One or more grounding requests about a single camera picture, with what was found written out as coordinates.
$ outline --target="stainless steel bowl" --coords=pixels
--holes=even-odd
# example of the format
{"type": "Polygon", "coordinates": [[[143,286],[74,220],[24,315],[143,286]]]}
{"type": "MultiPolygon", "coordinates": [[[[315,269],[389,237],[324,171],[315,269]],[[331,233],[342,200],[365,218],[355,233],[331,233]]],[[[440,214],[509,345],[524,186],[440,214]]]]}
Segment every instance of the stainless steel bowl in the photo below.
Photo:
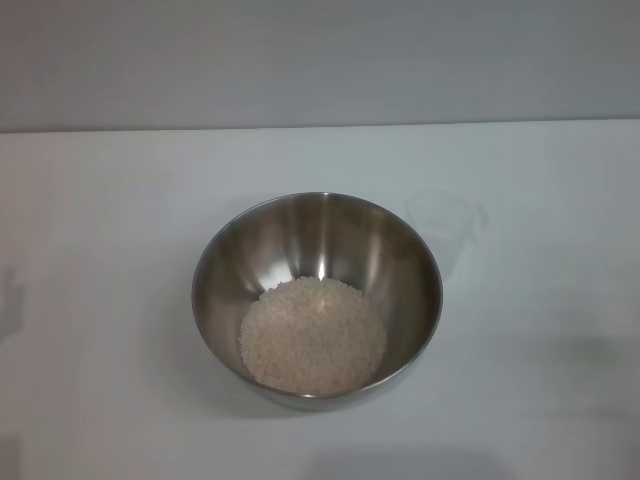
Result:
{"type": "Polygon", "coordinates": [[[373,203],[300,193],[257,205],[211,240],[196,268],[193,313],[202,338],[229,370],[278,403],[326,409],[368,396],[407,370],[433,335],[442,280],[422,238],[373,203]],[[387,329],[387,351],[371,381],[337,395],[301,395],[257,382],[240,357],[240,323],[280,282],[329,277],[362,290],[387,329]]]}

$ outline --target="uncooked rice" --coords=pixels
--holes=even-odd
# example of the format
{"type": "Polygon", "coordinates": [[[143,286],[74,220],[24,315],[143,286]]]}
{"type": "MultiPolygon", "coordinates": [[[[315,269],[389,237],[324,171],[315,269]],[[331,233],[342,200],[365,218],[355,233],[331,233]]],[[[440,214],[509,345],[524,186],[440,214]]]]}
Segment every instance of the uncooked rice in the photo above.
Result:
{"type": "Polygon", "coordinates": [[[260,383],[328,395],[356,389],[377,370],[386,333],[362,292],[303,277],[264,292],[240,326],[242,360],[260,383]]]}

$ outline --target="white wall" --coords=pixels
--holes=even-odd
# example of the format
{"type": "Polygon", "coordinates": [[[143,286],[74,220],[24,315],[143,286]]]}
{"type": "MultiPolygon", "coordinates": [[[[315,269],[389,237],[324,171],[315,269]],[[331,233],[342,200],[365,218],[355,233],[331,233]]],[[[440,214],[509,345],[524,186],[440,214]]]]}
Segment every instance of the white wall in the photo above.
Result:
{"type": "Polygon", "coordinates": [[[640,116],[638,0],[2,0],[0,131],[640,116]]]}

